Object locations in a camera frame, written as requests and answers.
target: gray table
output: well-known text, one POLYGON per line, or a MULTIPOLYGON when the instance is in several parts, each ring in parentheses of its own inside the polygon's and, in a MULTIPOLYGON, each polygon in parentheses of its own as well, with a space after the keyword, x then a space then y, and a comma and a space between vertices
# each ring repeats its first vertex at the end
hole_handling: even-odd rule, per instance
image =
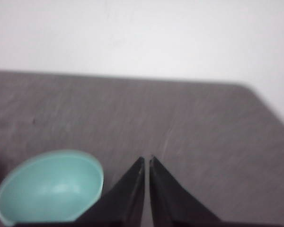
POLYGON ((284 224, 284 126, 248 88, 0 72, 0 182, 62 148, 100 160, 104 193, 154 154, 220 218, 284 224))

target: bowl rim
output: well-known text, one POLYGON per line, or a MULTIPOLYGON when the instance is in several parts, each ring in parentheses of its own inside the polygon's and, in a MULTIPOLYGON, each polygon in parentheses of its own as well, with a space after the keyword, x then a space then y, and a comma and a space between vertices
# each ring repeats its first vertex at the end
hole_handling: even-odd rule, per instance
MULTIPOLYGON (((12 169, 6 177, 3 179, 3 181, 0 183, 0 199, 2 196, 2 193, 5 189, 5 187, 19 174, 21 174, 25 169, 29 168, 30 166, 34 165, 35 163, 47 159, 53 159, 58 158, 61 156, 74 156, 75 158, 80 158, 85 161, 89 161, 93 165, 96 166, 96 170, 100 176, 100 185, 97 191, 97 194, 93 196, 93 198, 87 203, 87 205, 80 209, 78 212, 70 215, 69 217, 65 218, 65 220, 59 221, 59 222, 68 222, 68 221, 74 221, 77 219, 80 215, 82 215, 87 209, 89 209, 101 196, 102 188, 103 188, 103 181, 104 181, 104 173, 101 163, 90 153, 83 152, 80 150, 74 150, 74 149, 60 149, 60 150, 52 150, 48 152, 41 153, 39 155, 36 155, 34 157, 31 157, 24 162, 20 163, 18 166, 16 166, 14 169, 12 169)), ((16 222, 10 220, 9 218, 5 217, 4 214, 0 210, 0 220, 5 226, 13 226, 16 224, 16 222)))

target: gray fabric surface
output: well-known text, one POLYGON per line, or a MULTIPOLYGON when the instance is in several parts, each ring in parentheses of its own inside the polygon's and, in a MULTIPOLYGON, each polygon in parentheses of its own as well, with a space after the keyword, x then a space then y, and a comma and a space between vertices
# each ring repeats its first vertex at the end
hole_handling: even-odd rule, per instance
POLYGON ((154 154, 220 218, 284 224, 284 126, 245 87, 0 72, 0 182, 62 148, 99 159, 103 193, 154 154))

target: white wall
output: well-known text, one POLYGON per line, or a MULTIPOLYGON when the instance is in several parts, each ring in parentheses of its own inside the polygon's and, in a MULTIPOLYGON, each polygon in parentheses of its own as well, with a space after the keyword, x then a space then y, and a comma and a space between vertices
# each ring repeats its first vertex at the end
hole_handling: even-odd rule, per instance
POLYGON ((0 70, 243 82, 284 120, 284 0, 0 0, 0 70))

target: bowl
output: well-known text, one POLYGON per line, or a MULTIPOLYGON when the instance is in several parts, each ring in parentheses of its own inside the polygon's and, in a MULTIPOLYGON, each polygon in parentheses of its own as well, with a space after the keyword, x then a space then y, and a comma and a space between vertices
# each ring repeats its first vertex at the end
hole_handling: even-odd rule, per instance
POLYGON ((103 170, 96 158, 76 150, 58 150, 31 158, 0 185, 0 220, 74 221, 100 197, 103 170))

